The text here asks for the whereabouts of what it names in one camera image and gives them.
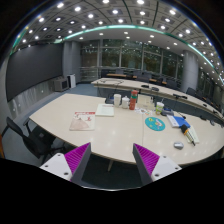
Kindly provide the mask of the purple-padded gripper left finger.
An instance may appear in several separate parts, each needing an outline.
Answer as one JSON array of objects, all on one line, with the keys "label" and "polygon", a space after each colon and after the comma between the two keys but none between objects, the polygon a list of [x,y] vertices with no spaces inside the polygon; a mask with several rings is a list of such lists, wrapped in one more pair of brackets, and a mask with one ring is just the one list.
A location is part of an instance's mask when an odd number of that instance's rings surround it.
[{"label": "purple-padded gripper left finger", "polygon": [[66,154],[55,154],[41,166],[41,169],[80,185],[90,155],[91,144],[86,143]]}]

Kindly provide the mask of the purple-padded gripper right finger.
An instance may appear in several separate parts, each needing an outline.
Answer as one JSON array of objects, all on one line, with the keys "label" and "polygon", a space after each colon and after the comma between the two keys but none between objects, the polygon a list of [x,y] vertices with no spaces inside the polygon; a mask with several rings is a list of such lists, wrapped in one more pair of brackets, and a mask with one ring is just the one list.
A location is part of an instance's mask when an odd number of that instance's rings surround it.
[{"label": "purple-padded gripper right finger", "polygon": [[148,185],[181,170],[181,167],[169,157],[159,156],[136,143],[133,144],[132,153],[143,185]]}]

